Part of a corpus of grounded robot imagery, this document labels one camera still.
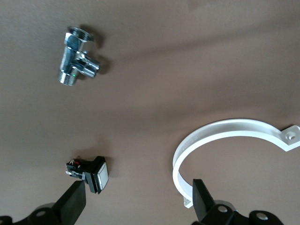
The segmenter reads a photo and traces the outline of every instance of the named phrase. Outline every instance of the white plastic clamp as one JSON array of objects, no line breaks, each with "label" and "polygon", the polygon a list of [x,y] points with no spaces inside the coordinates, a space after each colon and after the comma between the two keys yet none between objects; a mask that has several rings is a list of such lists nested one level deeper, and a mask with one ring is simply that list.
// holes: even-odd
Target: white plastic clamp
[{"label": "white plastic clamp", "polygon": [[173,181],[183,195],[184,206],[193,206],[193,187],[179,173],[184,159],[200,146],[226,137],[256,137],[271,142],[284,151],[300,146],[300,127],[291,126],[283,131],[270,124],[250,119],[221,120],[201,127],[189,134],[177,147],[173,158]]}]

